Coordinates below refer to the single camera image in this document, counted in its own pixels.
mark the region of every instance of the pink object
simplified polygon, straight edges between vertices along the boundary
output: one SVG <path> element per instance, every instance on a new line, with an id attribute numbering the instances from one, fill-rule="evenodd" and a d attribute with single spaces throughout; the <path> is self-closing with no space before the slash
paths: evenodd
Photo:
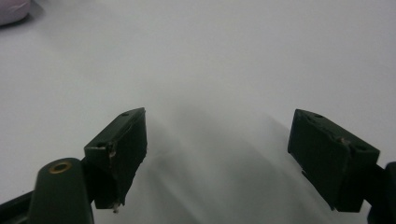
<path id="1" fill-rule="evenodd" d="M 0 0 L 0 25 L 20 21 L 30 8 L 30 0 Z"/>

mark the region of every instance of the white tabletop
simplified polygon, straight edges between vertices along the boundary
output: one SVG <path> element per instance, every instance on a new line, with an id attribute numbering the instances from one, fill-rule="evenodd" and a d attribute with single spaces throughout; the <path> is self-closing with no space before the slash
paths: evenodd
<path id="1" fill-rule="evenodd" d="M 295 108 L 396 161 L 396 2 L 35 0 L 0 29 L 0 203 L 145 107 L 148 155 L 95 223 L 365 223 L 287 153 Z"/>

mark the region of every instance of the metal ring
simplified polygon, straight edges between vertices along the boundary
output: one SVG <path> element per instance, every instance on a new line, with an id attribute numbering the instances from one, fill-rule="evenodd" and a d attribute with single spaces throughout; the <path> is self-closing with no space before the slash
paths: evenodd
<path id="1" fill-rule="evenodd" d="M 70 163 L 70 161 L 60 161 L 60 162 L 53 164 L 49 168 L 49 172 L 53 175 L 57 175 L 57 174 L 65 172 L 66 170 L 70 169 L 71 167 L 72 167 L 72 163 Z"/>

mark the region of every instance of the dark object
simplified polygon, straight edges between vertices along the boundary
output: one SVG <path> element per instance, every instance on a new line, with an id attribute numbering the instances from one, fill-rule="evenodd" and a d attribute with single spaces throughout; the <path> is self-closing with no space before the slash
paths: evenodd
<path id="1" fill-rule="evenodd" d="M 321 115 L 297 109 L 288 152 L 331 209 L 372 205 L 372 224 L 396 223 L 396 163 L 376 165 L 379 150 Z"/>
<path id="2" fill-rule="evenodd" d="M 84 150 L 44 166 L 33 192 L 0 205 L 0 223 L 93 223 L 92 201 L 116 212 L 146 156 L 145 109 L 116 117 Z"/>

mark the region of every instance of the white surface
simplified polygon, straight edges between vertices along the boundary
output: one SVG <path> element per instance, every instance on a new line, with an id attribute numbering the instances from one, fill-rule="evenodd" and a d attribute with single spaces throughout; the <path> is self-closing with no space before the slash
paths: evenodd
<path id="1" fill-rule="evenodd" d="M 148 156 L 96 223 L 364 223 L 286 153 L 295 108 L 396 160 L 396 2 L 37 0 L 0 30 L 0 202 L 119 113 Z"/>

